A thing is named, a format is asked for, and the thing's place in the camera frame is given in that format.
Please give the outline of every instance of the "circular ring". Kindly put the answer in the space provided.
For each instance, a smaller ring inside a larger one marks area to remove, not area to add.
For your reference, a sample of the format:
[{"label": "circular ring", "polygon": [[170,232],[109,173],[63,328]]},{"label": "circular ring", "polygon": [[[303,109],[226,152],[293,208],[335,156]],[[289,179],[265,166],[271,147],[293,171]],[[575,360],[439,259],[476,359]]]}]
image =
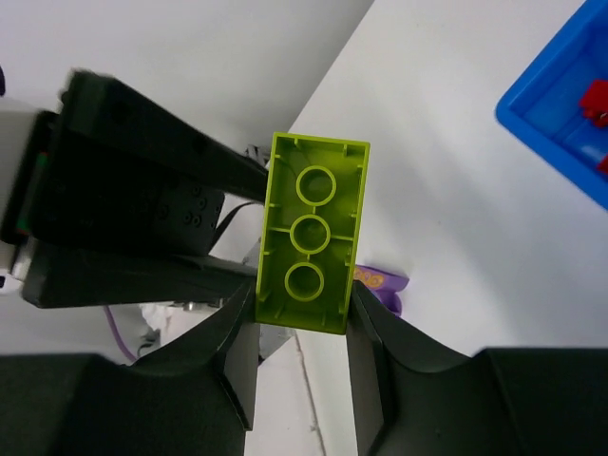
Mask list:
[{"label": "circular ring", "polygon": [[322,206],[335,195],[335,176],[325,166],[308,166],[295,181],[299,198],[310,206]]},{"label": "circular ring", "polygon": [[327,221],[313,214],[298,218],[289,230],[294,247],[306,255],[318,254],[325,249],[331,235]]},{"label": "circular ring", "polygon": [[285,290],[289,296],[300,302],[317,299],[325,285],[321,270],[312,263],[299,262],[285,275]]}]

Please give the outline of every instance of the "white wall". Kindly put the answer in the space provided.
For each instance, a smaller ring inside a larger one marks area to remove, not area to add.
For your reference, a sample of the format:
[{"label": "white wall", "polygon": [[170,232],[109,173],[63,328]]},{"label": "white wall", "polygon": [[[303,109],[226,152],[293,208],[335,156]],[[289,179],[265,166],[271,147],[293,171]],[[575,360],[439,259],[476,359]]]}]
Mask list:
[{"label": "white wall", "polygon": [[[7,0],[0,65],[8,96],[48,108],[72,67],[110,73],[241,150],[291,126],[370,4]],[[243,257],[260,230],[261,214],[248,209],[215,253]],[[101,310],[44,312],[0,297],[0,352],[79,349],[120,357]]]}]

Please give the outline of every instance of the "blue tray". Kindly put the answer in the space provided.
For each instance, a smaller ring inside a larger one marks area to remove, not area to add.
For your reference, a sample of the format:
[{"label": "blue tray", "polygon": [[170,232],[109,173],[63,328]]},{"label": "blue tray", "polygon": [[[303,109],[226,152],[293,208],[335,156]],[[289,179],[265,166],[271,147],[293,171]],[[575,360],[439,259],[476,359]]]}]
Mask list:
[{"label": "blue tray", "polygon": [[501,98],[496,117],[511,133],[608,209],[608,128],[582,117],[579,100],[608,80],[608,0],[587,0]]}]

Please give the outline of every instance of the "white table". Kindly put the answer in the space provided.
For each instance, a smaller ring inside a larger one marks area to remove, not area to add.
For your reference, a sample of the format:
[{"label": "white table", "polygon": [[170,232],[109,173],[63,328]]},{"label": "white table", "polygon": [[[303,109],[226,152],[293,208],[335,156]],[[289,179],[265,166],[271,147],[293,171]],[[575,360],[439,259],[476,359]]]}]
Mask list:
[{"label": "white table", "polygon": [[[466,354],[608,345],[608,212],[494,119],[580,0],[376,0],[292,127],[371,143],[357,261]],[[356,454],[344,337],[300,332],[328,455]]]}]

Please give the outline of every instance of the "black cable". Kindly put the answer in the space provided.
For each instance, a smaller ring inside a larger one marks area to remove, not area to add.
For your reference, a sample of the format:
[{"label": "black cable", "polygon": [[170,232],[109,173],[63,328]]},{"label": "black cable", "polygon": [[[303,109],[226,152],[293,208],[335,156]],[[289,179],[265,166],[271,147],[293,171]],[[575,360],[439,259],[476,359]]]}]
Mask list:
[{"label": "black cable", "polygon": [[213,239],[211,240],[211,247],[209,247],[209,250],[213,249],[214,246],[218,243],[219,238],[221,238],[221,235],[224,234],[224,231],[226,231],[226,228],[228,228],[228,225],[230,224],[232,219],[235,217],[237,212],[240,211],[243,207],[250,206],[251,204],[256,204],[256,202],[255,201],[244,202],[240,206],[235,207],[232,211],[230,211],[226,215],[226,217],[224,217],[224,220],[222,220],[221,223],[218,225],[218,228],[216,229],[216,233],[213,235]]}]

